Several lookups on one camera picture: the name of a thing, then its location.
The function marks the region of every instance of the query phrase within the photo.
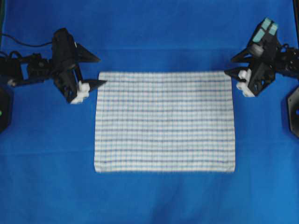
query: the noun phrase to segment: white towel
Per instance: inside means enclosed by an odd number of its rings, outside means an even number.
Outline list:
[[[222,71],[101,72],[94,167],[113,171],[235,170],[231,79]]]

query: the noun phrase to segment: blue surface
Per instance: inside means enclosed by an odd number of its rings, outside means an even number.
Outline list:
[[[269,17],[297,46],[292,1],[10,0],[3,31],[31,44],[67,27],[105,71],[199,71],[229,59]],[[2,50],[30,49],[3,38]],[[13,122],[0,135],[0,223],[298,223],[299,140],[285,97],[298,85],[277,75],[258,98],[234,87],[236,170],[111,173],[93,168],[96,92],[68,105],[51,81],[15,89]]]

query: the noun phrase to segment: blue stripe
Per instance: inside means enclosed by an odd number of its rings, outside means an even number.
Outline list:
[[[219,73],[205,73],[205,72],[159,72],[158,75],[153,76],[152,74],[157,73],[145,73],[145,72],[120,72],[120,73],[114,73],[109,72],[109,74],[100,74],[100,78],[106,79],[109,81],[111,78],[118,78],[121,79],[124,75],[126,78],[129,79],[177,79],[177,78],[211,78],[211,77],[217,77],[217,78],[223,78],[226,77],[225,73],[219,72]]]
[[[174,100],[138,100],[138,99],[104,99],[101,100],[103,102],[125,102],[125,103],[177,103],[177,102],[226,102],[226,101],[232,101],[232,98],[229,99],[174,99]]]
[[[109,170],[111,170],[112,168],[115,168],[115,169],[118,169],[118,170],[113,170],[112,172],[117,172],[117,171],[127,171],[127,172],[133,172],[133,170],[127,170],[128,168],[134,168],[136,171],[139,171],[139,172],[146,172],[147,170],[141,170],[143,168],[148,168],[148,171],[151,171],[151,169],[157,169],[156,172],[176,172],[176,171],[180,171],[179,169],[180,168],[197,168],[197,170],[190,170],[192,172],[197,172],[197,171],[200,171],[201,168],[216,168],[220,171],[223,171],[223,170],[227,170],[228,168],[231,168],[231,167],[228,167],[227,165],[226,166],[221,166],[221,165],[204,165],[204,164],[197,164],[197,165],[184,165],[184,166],[179,166],[179,165],[113,165],[113,166],[108,166],[108,167],[99,167],[96,165],[96,167],[100,168],[100,172],[110,172]],[[172,168],[174,169],[173,171],[171,170],[159,170],[159,169],[163,169],[163,168]]]
[[[104,140],[95,140],[95,142],[121,142],[121,141],[136,141],[136,142],[202,142],[202,141],[210,141],[210,142],[234,142],[234,139],[171,139],[171,140],[152,140],[152,139],[104,139]]]
[[[215,163],[232,163],[234,160],[226,160],[226,161],[221,161],[221,160],[111,160],[111,161],[99,161],[95,160],[95,163],[120,163],[120,162],[215,162]]]
[[[223,89],[223,90],[153,90],[153,91],[149,91],[149,90],[101,90],[99,89],[99,92],[153,92],[153,93],[157,93],[157,92],[162,92],[162,93],[168,93],[168,92],[184,92],[184,93],[189,93],[189,92],[230,92],[232,91],[231,89]]]
[[[234,121],[234,119],[96,119],[96,121],[126,121],[126,122],[196,122],[196,121]]]
[[[224,83],[230,82],[230,79],[221,79],[221,80],[194,80],[194,81],[108,81],[110,83]]]
[[[222,144],[217,144],[217,147],[226,147],[226,148],[231,148],[235,145],[235,141],[229,141],[229,142],[223,142]],[[108,144],[108,143],[102,143],[101,141],[96,142],[95,141],[95,147],[109,147],[109,146],[118,146],[118,147],[123,147],[124,143],[122,141],[120,142],[114,142],[113,144]],[[161,147],[161,143],[156,143],[156,142],[149,142],[149,143],[143,143],[143,142],[135,142],[135,143],[130,143],[130,146],[134,148],[143,148],[143,147]],[[176,148],[187,148],[187,147],[214,147],[215,142],[209,140],[206,142],[204,145],[202,142],[183,142],[182,144],[175,145]]]
[[[100,126],[102,128],[104,128],[104,127],[111,128],[112,124],[111,123],[110,124],[103,123]],[[153,124],[152,123],[143,123],[143,124],[131,124],[131,123],[129,124],[129,123],[126,123],[126,126],[127,127],[133,127],[133,128],[136,128],[137,126],[139,126],[141,128],[153,128]],[[169,128],[169,127],[173,127],[173,126],[175,126],[176,128],[177,127],[181,128],[181,127],[199,127],[199,126],[203,126],[203,125],[202,124],[198,124],[198,123],[196,123],[196,124],[191,123],[189,125],[186,125],[186,124],[183,124],[183,123],[182,124],[175,124],[175,125],[173,123],[171,123],[171,124],[165,124],[165,125],[159,124],[159,128]],[[211,125],[210,124],[204,125],[205,128],[207,128],[209,126],[211,126]],[[224,124],[218,123],[218,124],[216,124],[214,126],[219,127],[219,128],[233,127],[232,124],[227,124],[227,123],[224,123]]]
[[[186,98],[186,100],[187,99],[189,99],[189,96],[190,96],[190,94],[188,94],[188,95],[181,95],[181,94],[179,94],[179,95],[172,95],[171,97],[182,97],[182,98]],[[215,98],[218,98],[218,97],[227,97],[226,95],[221,95],[221,96],[217,96],[217,95],[198,95],[198,94],[194,94],[193,96],[191,96],[191,98],[192,97],[202,97],[202,98],[206,98],[206,99],[215,99]],[[109,94],[106,94],[105,95],[105,98],[120,98],[120,97],[123,97],[123,96],[121,96],[121,95],[119,95],[119,94],[111,94],[111,93],[109,93]]]
[[[173,129],[134,129],[134,128],[123,128],[123,129],[112,129],[112,128],[96,128],[95,131],[102,132],[229,132],[234,131],[234,128],[223,128],[223,129],[207,129],[207,128],[197,128],[197,129],[189,129],[189,130],[173,130]]]
[[[132,110],[132,109],[104,109],[101,111],[104,112],[228,112],[228,111],[233,111],[234,109],[229,108],[229,109],[219,109],[219,108],[215,108],[215,109],[195,109],[195,110],[178,110],[178,109],[169,109],[169,110]]]
[[[106,153],[106,152],[140,152],[140,153],[143,153],[143,152],[149,152],[149,153],[156,153],[156,152],[163,152],[163,153],[168,153],[168,152],[172,152],[172,153],[183,153],[183,152],[224,152],[224,153],[228,153],[228,152],[234,152],[235,150],[234,149],[224,149],[224,150],[220,150],[220,149],[178,149],[178,150],[175,150],[175,149],[172,149],[172,150],[169,150],[169,149],[163,149],[160,150],[160,149],[157,149],[157,150],[153,150],[153,149],[95,149],[94,151],[96,152],[103,152],[103,153]]]
[[[163,138],[171,138],[171,137],[174,137],[174,134],[173,133],[168,133],[168,134],[165,134],[163,130],[161,130],[161,133],[148,133],[148,134],[145,134],[145,133],[135,133],[133,134],[135,136],[138,136],[138,138],[147,138],[147,137],[151,137],[151,138],[159,138],[159,137],[163,137]],[[103,138],[106,138],[106,137],[114,137],[115,136],[115,132],[111,132],[109,134],[105,133],[105,132],[102,132],[101,134],[95,134],[95,136],[97,138],[99,137],[103,137]],[[182,131],[182,133],[179,135],[181,138],[191,138],[191,137],[227,137],[228,134],[226,132],[221,132],[221,133],[196,133],[196,134],[190,134],[189,131]]]

